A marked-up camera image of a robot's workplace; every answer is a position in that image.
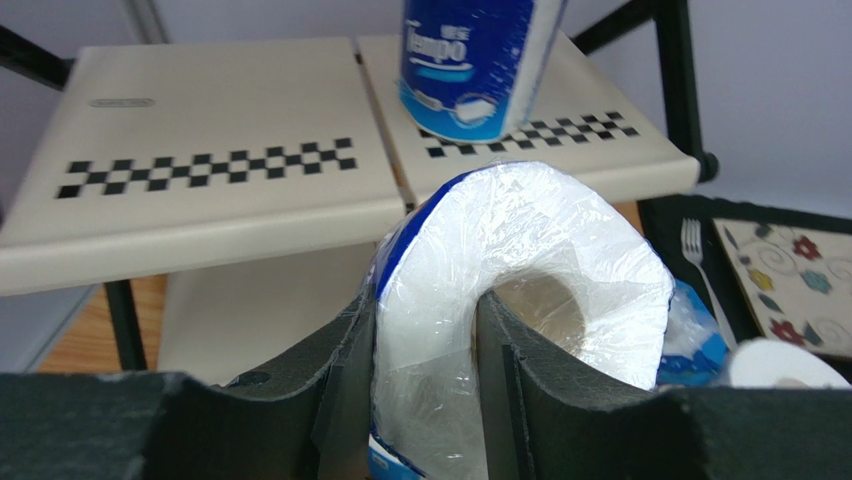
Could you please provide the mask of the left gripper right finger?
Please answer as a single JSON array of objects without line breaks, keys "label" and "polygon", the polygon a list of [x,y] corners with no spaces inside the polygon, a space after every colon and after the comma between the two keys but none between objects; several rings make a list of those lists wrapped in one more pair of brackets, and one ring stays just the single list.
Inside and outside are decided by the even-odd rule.
[{"label": "left gripper right finger", "polygon": [[493,479],[847,479],[846,390],[648,392],[585,364],[488,293],[477,366]]}]

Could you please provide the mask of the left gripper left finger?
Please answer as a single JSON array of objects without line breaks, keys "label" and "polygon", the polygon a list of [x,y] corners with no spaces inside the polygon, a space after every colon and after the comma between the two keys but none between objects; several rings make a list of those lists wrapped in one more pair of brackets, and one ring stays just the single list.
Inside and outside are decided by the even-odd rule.
[{"label": "left gripper left finger", "polygon": [[181,372],[5,374],[5,479],[363,479],[371,287],[279,356],[206,385]]}]

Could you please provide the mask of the dark blue roll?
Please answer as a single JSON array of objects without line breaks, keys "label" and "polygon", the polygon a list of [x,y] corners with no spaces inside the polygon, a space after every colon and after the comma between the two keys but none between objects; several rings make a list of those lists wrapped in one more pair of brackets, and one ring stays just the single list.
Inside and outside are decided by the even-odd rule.
[{"label": "dark blue roll", "polygon": [[656,384],[673,278],[595,191],[535,161],[488,165],[441,186],[374,257],[373,431],[429,479],[484,479],[486,449],[472,353],[482,295],[557,279],[584,322],[572,342],[594,369]]},{"label": "dark blue roll", "polygon": [[486,143],[529,118],[566,9],[561,0],[411,0],[398,80],[415,124]]}]

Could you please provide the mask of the white red-floral paper roll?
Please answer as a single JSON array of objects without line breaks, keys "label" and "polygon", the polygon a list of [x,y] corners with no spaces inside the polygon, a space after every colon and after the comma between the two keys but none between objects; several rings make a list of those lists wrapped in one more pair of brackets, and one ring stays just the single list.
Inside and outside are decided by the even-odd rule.
[{"label": "white red-floral paper roll", "polygon": [[769,339],[743,342],[730,353],[714,386],[745,389],[850,390],[828,363],[790,343]]}]

